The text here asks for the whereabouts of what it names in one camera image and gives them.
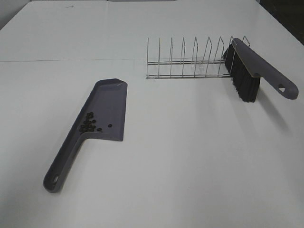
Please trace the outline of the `grey plastic dustpan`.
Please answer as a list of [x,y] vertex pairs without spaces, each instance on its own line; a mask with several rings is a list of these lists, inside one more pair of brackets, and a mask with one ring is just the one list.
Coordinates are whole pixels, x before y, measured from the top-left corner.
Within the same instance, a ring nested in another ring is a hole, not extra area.
[[[126,82],[117,78],[96,82],[44,177],[43,186],[48,192],[57,193],[61,191],[79,148],[85,140],[123,141],[127,87]],[[106,119],[113,123],[113,129],[107,133],[80,134],[78,126],[88,112],[104,115]]]

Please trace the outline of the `grey hand brush black bristles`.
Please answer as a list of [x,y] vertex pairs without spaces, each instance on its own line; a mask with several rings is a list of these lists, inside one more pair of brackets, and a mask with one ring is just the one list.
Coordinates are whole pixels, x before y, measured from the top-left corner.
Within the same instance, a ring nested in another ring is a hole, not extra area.
[[298,87],[239,38],[233,38],[222,58],[242,101],[256,101],[260,80],[265,79],[280,95],[295,100]]

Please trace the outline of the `pile of coffee beans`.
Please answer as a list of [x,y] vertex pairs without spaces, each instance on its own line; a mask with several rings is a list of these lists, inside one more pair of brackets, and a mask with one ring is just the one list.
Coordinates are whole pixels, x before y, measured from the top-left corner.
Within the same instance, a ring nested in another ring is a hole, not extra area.
[[88,112],[81,119],[78,126],[80,134],[84,133],[107,133],[113,129],[113,123],[106,119],[104,115]]

